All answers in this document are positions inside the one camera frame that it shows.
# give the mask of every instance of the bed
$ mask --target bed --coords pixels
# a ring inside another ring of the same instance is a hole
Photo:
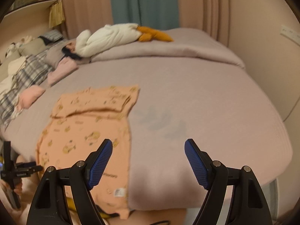
[[[270,183],[292,157],[286,129],[270,100],[247,75],[243,62],[205,32],[168,33],[175,40],[174,51],[159,42],[136,42],[80,65],[47,88],[6,129],[2,126],[2,135],[17,152],[34,160],[39,135],[61,94],[138,84],[139,98],[129,114],[131,209],[201,206],[206,191],[185,156],[188,138],[212,159],[233,168],[248,165],[262,186]]]

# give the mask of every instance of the cable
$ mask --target cable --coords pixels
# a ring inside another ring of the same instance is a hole
[[[167,225],[170,225],[170,221],[169,221],[169,220],[160,221],[160,222],[155,222],[155,223],[152,223],[152,224],[150,224],[150,225],[159,225],[159,224],[163,224],[163,223],[166,223]]]
[[[299,101],[300,101],[300,97],[296,101],[295,105],[293,106],[292,110],[289,112],[289,114],[287,115],[287,117],[285,118],[285,120],[283,120],[283,122],[285,122],[289,118],[289,116],[292,114],[292,112],[294,111],[294,109],[297,106],[297,104],[298,104]]]

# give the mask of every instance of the metal screw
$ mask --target metal screw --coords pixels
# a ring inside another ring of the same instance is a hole
[[[248,166],[244,166],[244,170],[245,170],[246,172],[250,172],[250,171],[251,171],[251,168],[248,167]]]
[[[213,161],[212,164],[213,164],[215,167],[221,166],[221,162],[219,162],[219,161]]]
[[[84,165],[84,161],[79,161],[76,163],[77,167],[82,167]]]
[[[50,166],[47,168],[47,172],[51,173],[52,171],[54,171],[54,167],[53,166]]]

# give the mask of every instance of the curtain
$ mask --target curtain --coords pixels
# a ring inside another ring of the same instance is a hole
[[[138,23],[167,30],[178,27],[204,30],[228,45],[229,0],[62,0],[66,17],[61,30],[69,38],[105,24]]]
[[[115,24],[141,24],[139,0],[111,0],[111,6]]]
[[[64,38],[69,38],[68,32],[67,32],[67,26],[66,23],[63,22],[62,24],[60,24],[59,26],[57,26],[57,28],[59,31],[61,31],[62,35],[64,36]]]
[[[205,31],[228,45],[229,0],[178,0],[179,24]]]
[[[62,0],[69,38],[90,29],[95,32],[105,24],[112,24],[110,0]]]
[[[179,27],[177,0],[111,0],[114,23],[138,23],[156,29]]]

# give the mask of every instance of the plaid blanket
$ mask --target plaid blanket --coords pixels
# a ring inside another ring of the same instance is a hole
[[[12,114],[20,93],[32,85],[40,85],[46,79],[48,73],[53,70],[51,66],[43,62],[46,53],[42,52],[41,54],[26,58],[25,67],[19,70],[13,78],[16,87],[0,100],[0,118],[5,128],[13,119]]]

